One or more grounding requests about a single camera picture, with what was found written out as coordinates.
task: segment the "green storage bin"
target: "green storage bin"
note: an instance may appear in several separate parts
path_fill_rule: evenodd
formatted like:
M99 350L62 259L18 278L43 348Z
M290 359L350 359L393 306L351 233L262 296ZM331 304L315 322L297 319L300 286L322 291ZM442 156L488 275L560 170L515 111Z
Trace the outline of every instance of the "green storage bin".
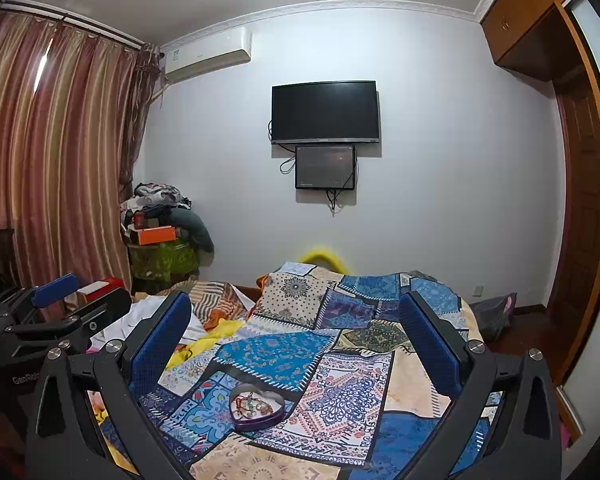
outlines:
M182 240L129 245L131 271L136 278L168 282L171 274L190 274L198 268L198 251Z

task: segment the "logo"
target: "logo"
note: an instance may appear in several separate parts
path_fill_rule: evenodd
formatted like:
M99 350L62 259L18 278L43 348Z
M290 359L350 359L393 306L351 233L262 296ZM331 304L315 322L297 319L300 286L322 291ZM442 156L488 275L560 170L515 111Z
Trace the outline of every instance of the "logo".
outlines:
M25 374L22 377L12 377L11 380L13 381L13 384L28 383L29 381L37 380L39 375L40 373L38 372L35 374Z

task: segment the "plaid fabric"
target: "plaid fabric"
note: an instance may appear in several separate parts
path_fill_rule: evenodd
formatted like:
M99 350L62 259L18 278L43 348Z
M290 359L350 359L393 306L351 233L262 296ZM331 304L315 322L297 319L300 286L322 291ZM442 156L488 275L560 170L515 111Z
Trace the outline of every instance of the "plaid fabric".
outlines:
M218 326L220 319L236 319L246 312L230 283L189 279L160 291L158 296L168 296L172 290L189 295L193 313L207 331Z

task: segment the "purple heart-shaped box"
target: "purple heart-shaped box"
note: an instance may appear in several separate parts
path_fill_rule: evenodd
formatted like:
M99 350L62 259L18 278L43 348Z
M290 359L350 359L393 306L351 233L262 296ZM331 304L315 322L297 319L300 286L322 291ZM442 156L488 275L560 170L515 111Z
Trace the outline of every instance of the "purple heart-shaped box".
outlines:
M244 418L236 409L237 397L245 397L251 394L256 400L262 400L269 406L279 406L272 413L257 415L252 418ZM229 412L237 431L258 431L270 428L285 418L285 399L274 392L263 392L253 384L243 383L236 386L229 394Z

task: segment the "blue gripper pad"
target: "blue gripper pad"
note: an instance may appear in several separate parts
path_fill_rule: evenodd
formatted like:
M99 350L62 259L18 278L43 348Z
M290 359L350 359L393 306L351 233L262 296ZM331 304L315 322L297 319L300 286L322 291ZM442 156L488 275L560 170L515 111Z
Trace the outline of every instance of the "blue gripper pad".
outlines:
M37 308L44 308L62 300L62 298L66 298L79 288L78 278L74 274L66 274L62 278L37 288L31 298L31 304Z
M398 308L402 328L418 353L436 391L440 395L457 399L462 392L458 359L410 293L400 297Z
M155 388L173 350L191 320L191 301L174 291L149 319L143 319L126 339L123 372L135 399Z

